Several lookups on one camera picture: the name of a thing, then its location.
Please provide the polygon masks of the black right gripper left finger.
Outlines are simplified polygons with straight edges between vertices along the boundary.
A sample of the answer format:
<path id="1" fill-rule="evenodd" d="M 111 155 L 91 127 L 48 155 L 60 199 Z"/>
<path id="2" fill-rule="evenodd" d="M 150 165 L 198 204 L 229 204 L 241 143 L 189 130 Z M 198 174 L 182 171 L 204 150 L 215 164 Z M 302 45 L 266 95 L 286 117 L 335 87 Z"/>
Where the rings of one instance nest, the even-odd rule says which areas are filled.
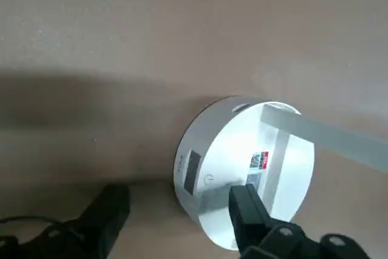
<path id="1" fill-rule="evenodd" d="M 107 258 L 130 214 L 130 191 L 125 184 L 108 184 L 74 220 L 58 221 L 37 215 L 14 216 L 1 223 L 48 223 L 35 238 L 20 243 L 1 236 L 1 258 Z"/>

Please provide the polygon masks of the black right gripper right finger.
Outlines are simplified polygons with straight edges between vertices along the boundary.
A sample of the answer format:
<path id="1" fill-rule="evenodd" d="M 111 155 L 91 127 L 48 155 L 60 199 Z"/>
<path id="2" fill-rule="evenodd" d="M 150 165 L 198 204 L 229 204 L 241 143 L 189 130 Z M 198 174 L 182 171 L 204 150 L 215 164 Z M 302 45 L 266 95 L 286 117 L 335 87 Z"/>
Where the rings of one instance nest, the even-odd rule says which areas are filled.
<path id="1" fill-rule="evenodd" d="M 350 237 L 313 241 L 299 225 L 272 218 L 252 184 L 230 188 L 229 214 L 241 258 L 369 258 Z"/>

